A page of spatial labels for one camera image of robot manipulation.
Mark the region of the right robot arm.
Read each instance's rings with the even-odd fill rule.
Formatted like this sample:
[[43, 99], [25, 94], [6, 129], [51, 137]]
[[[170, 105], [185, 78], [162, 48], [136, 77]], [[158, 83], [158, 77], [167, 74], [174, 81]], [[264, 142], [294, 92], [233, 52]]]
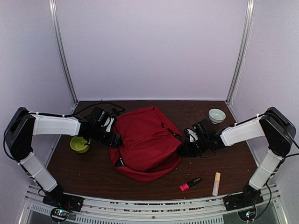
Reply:
[[210, 121], [203, 119], [192, 128], [186, 128], [184, 133], [186, 140], [178, 147], [178, 153], [183, 157], [202, 157], [207, 150], [216, 152], [242, 142], [264, 140], [267, 152], [239, 197], [244, 206], [257, 199], [261, 188], [290, 156], [292, 146], [298, 145], [295, 125], [275, 107], [219, 131], [211, 127]]

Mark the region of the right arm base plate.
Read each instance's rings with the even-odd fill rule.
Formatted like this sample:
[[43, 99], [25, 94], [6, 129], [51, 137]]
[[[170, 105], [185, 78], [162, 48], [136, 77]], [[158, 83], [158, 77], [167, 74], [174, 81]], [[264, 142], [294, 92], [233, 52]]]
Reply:
[[242, 192], [235, 195], [227, 195], [223, 198], [226, 211], [239, 210], [246, 207], [254, 206], [264, 201], [261, 193], [252, 194], [249, 192]]

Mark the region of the red student backpack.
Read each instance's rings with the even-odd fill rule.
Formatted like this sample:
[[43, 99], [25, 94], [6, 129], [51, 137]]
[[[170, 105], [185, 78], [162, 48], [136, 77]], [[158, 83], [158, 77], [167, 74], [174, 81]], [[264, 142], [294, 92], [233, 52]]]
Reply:
[[174, 170], [181, 162], [177, 149], [182, 134], [157, 107], [120, 115], [114, 131], [122, 144], [108, 149], [114, 169], [139, 182], [151, 182]]

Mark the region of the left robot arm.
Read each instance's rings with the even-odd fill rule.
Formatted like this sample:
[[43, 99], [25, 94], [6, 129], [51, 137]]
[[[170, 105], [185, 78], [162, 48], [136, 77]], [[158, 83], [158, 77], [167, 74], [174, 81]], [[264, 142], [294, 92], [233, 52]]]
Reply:
[[116, 117], [95, 107], [91, 114], [62, 115], [30, 112], [25, 107], [17, 109], [3, 134], [3, 147], [25, 173], [45, 192], [57, 207], [67, 203], [61, 184], [50, 174], [33, 150], [32, 140], [39, 135], [66, 135], [94, 140], [117, 148], [121, 135], [113, 131]]

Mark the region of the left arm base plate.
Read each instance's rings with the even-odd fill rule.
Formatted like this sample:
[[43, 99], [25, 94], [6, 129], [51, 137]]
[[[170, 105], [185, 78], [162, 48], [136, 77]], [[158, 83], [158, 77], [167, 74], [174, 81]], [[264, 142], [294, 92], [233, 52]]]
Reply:
[[62, 202], [57, 202], [54, 199], [50, 199], [48, 196], [43, 198], [43, 203], [52, 207], [61, 208], [66, 211], [80, 212], [84, 199], [79, 196], [64, 195]]

